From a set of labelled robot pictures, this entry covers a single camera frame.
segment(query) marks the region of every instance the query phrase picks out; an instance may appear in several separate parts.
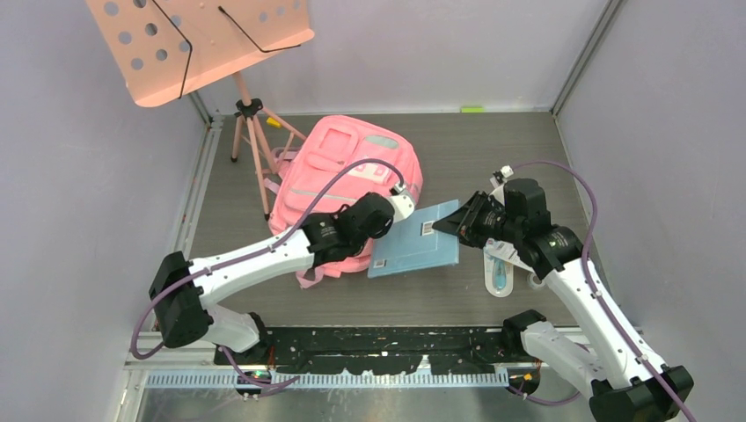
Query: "yellow object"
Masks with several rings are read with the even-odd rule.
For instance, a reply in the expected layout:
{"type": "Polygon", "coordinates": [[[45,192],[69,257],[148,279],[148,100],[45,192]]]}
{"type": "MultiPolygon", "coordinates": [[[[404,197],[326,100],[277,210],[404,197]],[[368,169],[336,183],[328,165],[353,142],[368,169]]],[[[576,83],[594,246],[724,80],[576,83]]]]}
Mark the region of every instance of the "yellow object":
{"type": "Polygon", "coordinates": [[[485,108],[481,105],[465,105],[461,107],[461,113],[484,113],[485,108]]]}
{"type": "Polygon", "coordinates": [[[273,118],[271,118],[271,117],[267,117],[267,124],[268,124],[269,126],[271,126],[271,127],[277,127],[278,129],[279,129],[280,127],[282,127],[282,125],[280,124],[280,122],[279,122],[279,121],[277,121],[277,120],[275,120],[275,119],[273,119],[273,118]]]}

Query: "reflective strip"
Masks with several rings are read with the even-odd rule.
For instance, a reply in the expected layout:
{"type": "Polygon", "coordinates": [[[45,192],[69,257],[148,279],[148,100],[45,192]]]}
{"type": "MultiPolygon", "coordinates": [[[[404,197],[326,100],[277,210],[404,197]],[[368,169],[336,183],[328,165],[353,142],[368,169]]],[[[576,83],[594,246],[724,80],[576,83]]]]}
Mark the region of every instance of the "reflective strip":
{"type": "Polygon", "coordinates": [[[388,136],[368,135],[363,140],[388,149],[397,149],[399,147],[399,143],[388,136]]]}
{"type": "MultiPolygon", "coordinates": [[[[313,196],[313,197],[316,197],[316,195],[318,195],[318,192],[300,191],[298,189],[292,189],[292,188],[290,189],[290,191],[292,193],[297,193],[298,195],[308,195],[308,196],[313,196]]],[[[355,198],[345,198],[344,196],[337,196],[337,195],[324,195],[324,198],[327,198],[329,200],[349,200],[352,202],[356,201],[355,198]]]]}

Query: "blue folder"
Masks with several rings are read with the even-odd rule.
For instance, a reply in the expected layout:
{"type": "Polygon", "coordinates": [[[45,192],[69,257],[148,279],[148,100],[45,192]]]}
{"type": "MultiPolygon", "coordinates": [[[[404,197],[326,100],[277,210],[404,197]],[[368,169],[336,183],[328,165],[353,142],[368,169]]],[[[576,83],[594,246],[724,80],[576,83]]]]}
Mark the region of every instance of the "blue folder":
{"type": "Polygon", "coordinates": [[[433,222],[458,209],[458,200],[418,209],[376,240],[368,278],[458,264],[458,238],[433,229],[433,222]]]}

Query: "music stand tripod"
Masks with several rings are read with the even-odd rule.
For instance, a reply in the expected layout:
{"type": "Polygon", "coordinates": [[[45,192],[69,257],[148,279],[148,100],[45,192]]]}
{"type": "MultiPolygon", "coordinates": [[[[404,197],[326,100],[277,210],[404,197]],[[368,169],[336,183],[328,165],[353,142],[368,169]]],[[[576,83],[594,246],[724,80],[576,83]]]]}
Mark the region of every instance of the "music stand tripod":
{"type": "Polygon", "coordinates": [[[266,108],[261,99],[252,98],[248,88],[246,87],[244,78],[241,76],[240,72],[236,72],[232,76],[233,81],[236,83],[236,88],[238,89],[238,93],[240,94],[241,99],[236,103],[236,108],[238,109],[238,111],[234,113],[234,116],[236,116],[236,132],[233,135],[233,150],[230,154],[230,160],[233,163],[238,160],[238,151],[242,138],[246,140],[249,145],[251,145],[254,165],[256,166],[257,182],[259,183],[260,187],[261,204],[264,208],[264,219],[269,220],[269,201],[267,200],[267,189],[265,189],[264,187],[265,171],[261,167],[260,152],[267,161],[267,166],[269,167],[268,172],[277,174],[279,166],[272,157],[272,151],[269,148],[269,144],[267,143],[267,137],[264,134],[264,129],[261,126],[260,120],[256,118],[257,113],[263,112],[272,119],[277,120],[277,122],[280,123],[282,127],[288,129],[288,131],[290,132],[288,141],[285,142],[285,147],[283,148],[282,154],[280,155],[281,160],[285,157],[285,153],[288,152],[288,148],[293,142],[294,136],[297,136],[302,141],[305,141],[306,137],[304,134],[290,125],[287,121],[275,114],[272,110],[266,108]],[[245,137],[243,137],[242,135],[244,124],[246,124],[246,128],[248,129],[249,139],[245,139],[245,137]]]}

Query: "gray floor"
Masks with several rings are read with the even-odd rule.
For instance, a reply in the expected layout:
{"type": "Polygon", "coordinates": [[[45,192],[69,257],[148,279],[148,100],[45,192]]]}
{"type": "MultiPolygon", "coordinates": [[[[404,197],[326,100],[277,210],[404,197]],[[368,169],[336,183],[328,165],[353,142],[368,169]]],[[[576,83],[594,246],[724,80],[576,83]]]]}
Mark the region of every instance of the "gray floor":
{"type": "MultiPolygon", "coordinates": [[[[477,190],[491,189],[492,171],[504,164],[535,159],[567,163],[549,113],[374,114],[356,116],[404,136],[416,149],[425,183],[421,206],[462,202],[477,190]]],[[[318,116],[290,116],[310,132],[318,116]]],[[[237,163],[229,159],[235,121],[228,118],[218,145],[197,225],[192,257],[211,256],[257,242],[270,231],[261,210],[251,151],[243,144],[237,163]]],[[[287,132],[268,127],[270,144],[281,145],[287,132]]],[[[556,223],[583,238],[586,223],[574,182],[559,169],[540,165],[521,170],[546,190],[556,223]]],[[[491,296],[484,287],[481,251],[462,247],[460,264],[368,280],[365,273],[325,279],[302,290],[285,275],[237,293],[222,305],[254,311],[268,325],[464,325],[501,324],[533,308],[557,325],[575,325],[549,290],[535,292],[516,275],[513,294],[491,296]]]]}

